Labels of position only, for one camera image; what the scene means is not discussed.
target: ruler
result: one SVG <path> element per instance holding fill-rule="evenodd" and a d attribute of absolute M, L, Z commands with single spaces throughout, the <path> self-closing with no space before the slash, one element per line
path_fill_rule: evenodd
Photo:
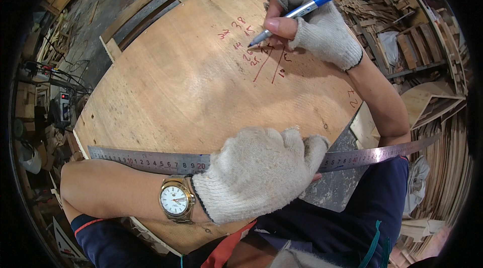
<path fill-rule="evenodd" d="M 319 172 L 359 168 L 383 162 L 397 156 L 407 156 L 435 143 L 440 135 L 437 134 L 418 141 L 378 147 L 375 149 L 330 151 L 326 153 L 320 165 Z M 91 159 L 116 161 L 137 170 L 156 174 L 197 174 L 206 171 L 210 167 L 210 155 L 207 154 L 118 150 L 91 145 L 88 145 L 88 150 Z"/>

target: white watch dial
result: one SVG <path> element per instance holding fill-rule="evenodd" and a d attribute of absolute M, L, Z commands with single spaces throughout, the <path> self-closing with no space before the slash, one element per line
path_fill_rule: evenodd
<path fill-rule="evenodd" d="M 188 199 L 184 192 L 175 186 L 166 187 L 160 196 L 164 210 L 173 215 L 179 215 L 188 208 Z"/>

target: red sleeve trim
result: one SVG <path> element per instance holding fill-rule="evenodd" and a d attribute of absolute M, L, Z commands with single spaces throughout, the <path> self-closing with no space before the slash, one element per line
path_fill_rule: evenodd
<path fill-rule="evenodd" d="M 76 237 L 77 236 L 77 233 L 79 231 L 81 231 L 82 229 L 86 228 L 87 226 L 91 225 L 91 224 L 94 224 L 96 222 L 99 222 L 99 221 L 104 221 L 105 219 L 96 219 L 96 220 L 93 220 L 93 221 L 90 221 L 90 222 L 87 222 L 85 223 L 84 225 L 82 225 L 81 227 L 79 227 L 75 232 L 74 232 L 74 236 Z"/>

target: red cloth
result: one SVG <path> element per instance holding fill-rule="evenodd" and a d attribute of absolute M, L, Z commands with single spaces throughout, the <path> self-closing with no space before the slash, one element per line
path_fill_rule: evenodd
<path fill-rule="evenodd" d="M 223 241 L 221 241 L 218 246 L 212 251 L 212 253 L 210 253 L 206 261 L 202 264 L 202 268 L 222 268 L 233 253 L 233 249 L 235 249 L 235 246 L 242 239 L 242 233 L 245 230 L 251 229 L 256 222 L 257 220 L 254 220 L 247 226 L 229 235 Z"/>

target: gold watch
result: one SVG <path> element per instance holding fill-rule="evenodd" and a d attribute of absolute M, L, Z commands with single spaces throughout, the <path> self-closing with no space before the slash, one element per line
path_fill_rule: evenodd
<path fill-rule="evenodd" d="M 186 177 L 171 175 L 163 181 L 159 192 L 159 204 L 166 217 L 179 224 L 192 224 L 191 215 L 195 206 L 195 196 L 190 192 Z"/>

